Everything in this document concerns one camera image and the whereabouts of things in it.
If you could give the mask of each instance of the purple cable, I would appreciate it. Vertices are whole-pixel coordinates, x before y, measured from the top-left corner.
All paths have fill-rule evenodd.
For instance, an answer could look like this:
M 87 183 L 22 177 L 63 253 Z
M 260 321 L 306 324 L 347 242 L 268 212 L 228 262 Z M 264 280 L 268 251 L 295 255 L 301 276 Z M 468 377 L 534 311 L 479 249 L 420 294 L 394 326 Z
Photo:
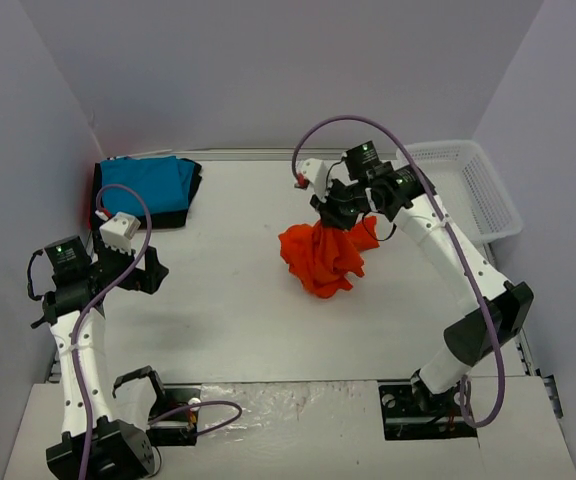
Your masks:
M 406 160 L 410 167 L 414 170 L 421 186 L 424 189 L 424 192 L 428 196 L 428 200 L 430 200 L 430 204 L 432 205 L 433 210 L 437 214 L 437 218 L 439 220 L 444 219 L 444 212 L 441 211 L 437 201 L 435 200 L 434 195 L 432 194 L 432 189 L 428 182 L 426 181 L 426 177 L 423 175 L 421 169 L 406 149 L 405 145 L 401 143 L 401 141 L 395 137 L 395 135 L 388 130 L 383 125 L 375 122 L 374 120 L 370 120 L 369 118 L 362 117 L 359 115 L 339 115 L 336 117 L 331 117 L 326 120 L 319 122 L 317 125 L 312 127 L 310 130 L 306 132 L 306 134 L 299 140 L 297 146 L 295 147 L 294 151 L 292 152 L 292 161 L 291 161 L 291 168 L 292 174 L 294 175 L 295 179 L 298 180 L 297 174 L 297 155 L 299 155 L 299 151 L 306 143 L 306 140 L 310 138 L 310 136 L 319 130 L 321 127 L 324 127 L 330 123 L 339 122 L 342 120 L 353 120 L 355 122 L 365 123 L 372 127 L 375 127 L 377 130 L 380 130 L 384 133 L 390 140 L 394 142 L 401 153 L 404 154 Z M 481 428 L 487 425 L 490 425 L 499 412 L 501 411 L 501 407 L 504 403 L 504 396 L 506 394 L 506 369 L 504 368 L 504 360 L 501 355 L 501 346 L 499 345 L 499 339 L 497 338 L 497 331 L 495 330 L 495 325 L 492 321 L 492 317 L 490 316 L 490 310 L 488 310 L 488 305 L 486 305 L 486 301 L 479 289 L 479 285 L 477 285 L 477 281 L 475 280 L 475 276 L 470 269 L 470 265 L 468 265 L 468 261 L 466 260 L 466 256 L 464 251 L 459 244 L 459 240 L 457 239 L 457 235 L 455 231 L 452 229 L 452 226 L 449 223 L 446 223 L 446 232 L 448 232 L 448 236 L 455 248 L 455 252 L 457 253 L 457 257 L 459 257 L 459 261 L 461 262 L 462 267 L 464 268 L 464 273 L 468 278 L 468 283 L 470 283 L 470 287 L 472 288 L 473 293 L 475 294 L 475 298 L 477 299 L 477 303 L 479 304 L 479 308 L 481 309 L 484 321 L 486 322 L 486 329 L 488 330 L 488 336 L 490 337 L 490 344 L 492 346 L 492 350 L 495 355 L 495 362 L 497 364 L 497 399 L 495 400 L 495 405 L 493 406 L 492 410 L 488 414 L 486 418 L 480 421 L 476 421 L 474 417 L 470 415 L 470 381 L 468 377 L 464 375 L 459 382 L 459 408 L 461 410 L 461 416 L 463 417 L 466 424 L 472 428 Z
M 123 282 L 124 279 L 130 274 L 130 272 L 132 272 L 137 267 L 137 264 L 139 264 L 139 261 L 146 253 L 146 248 L 148 248 L 148 243 L 150 242 L 150 234 L 152 233 L 152 221 L 150 219 L 150 212 L 148 211 L 148 207 L 146 206 L 142 198 L 134 190 L 119 184 L 110 184 L 106 185 L 105 187 L 102 187 L 101 190 L 99 190 L 99 193 L 97 193 L 96 198 L 97 210 L 100 210 L 102 208 L 101 197 L 103 193 L 106 190 L 110 190 L 112 188 L 119 188 L 121 190 L 125 190 L 126 192 L 130 193 L 137 199 L 137 201 L 141 205 L 141 208 L 143 208 L 144 210 L 144 215 L 146 216 L 146 238 L 144 239 L 144 244 L 141 246 L 141 250 L 139 250 L 139 253 L 137 253 L 135 259 L 130 265 L 128 265 L 128 268 L 126 268 L 124 273 L 119 275 L 112 283 L 110 283 L 106 288 L 104 288 L 101 292 L 99 292 L 81 311 L 79 317 L 77 318 L 77 321 L 75 322 L 75 326 L 72 329 L 72 334 L 70 338 L 70 344 L 72 347 L 75 347 L 77 344 L 77 341 L 79 339 L 79 331 L 81 330 L 86 315 L 88 315 L 90 310 L 92 310 L 92 308 L 95 305 L 97 305 L 104 299 L 104 297 L 108 294 L 108 292 L 110 292 L 110 290 L 112 290 L 121 282 Z M 81 398 L 84 404 L 84 409 L 86 411 L 86 435 L 84 437 L 84 447 L 83 452 L 81 454 L 81 465 L 79 467 L 79 480 L 86 480 L 86 473 L 88 471 L 88 460 L 90 459 L 90 449 L 92 446 L 92 431 L 94 428 L 92 418 L 92 404 L 90 403 L 90 395 L 88 394 L 88 389 L 86 388 L 84 375 L 81 370 L 81 363 L 79 362 L 79 350 L 76 347 L 72 351 L 72 361 L 75 369 L 75 377 L 77 377 L 77 385 L 79 386 L 79 391 L 81 392 Z
M 239 417 L 241 417 L 242 413 L 243 413 L 243 409 L 241 408 L 241 406 L 239 406 L 238 404 L 236 404 L 235 402 L 231 402 L 228 400 L 210 400 L 207 402 L 201 402 L 201 403 L 195 403 L 193 405 L 183 405 L 181 407 L 177 407 L 177 408 L 173 408 L 172 410 L 170 410 L 169 412 L 166 413 L 162 413 L 161 415 L 159 415 L 156 418 L 153 418 L 152 420 L 150 420 L 148 422 L 148 425 L 154 425 L 155 423 L 159 423 L 162 420 L 165 420 L 168 417 L 171 417 L 173 415 L 177 415 L 178 413 L 185 413 L 188 410 L 191 410 L 193 408 L 201 408 L 201 407 L 210 407 L 213 405 L 225 405 L 227 407 L 232 407 L 234 409 L 237 410 L 237 414 L 232 417 L 229 418 L 228 420 L 226 420 L 225 422 L 221 422 L 217 425 L 214 425 L 210 428 L 206 428 L 204 430 L 202 430 L 201 432 L 197 432 L 194 434 L 195 437 L 199 437 L 200 435 L 205 435 L 206 433 L 210 433 L 210 432 L 214 432 L 215 430 L 219 430 L 220 428 L 225 427 L 226 425 L 230 425 L 233 422 L 236 422 L 237 420 L 239 420 Z

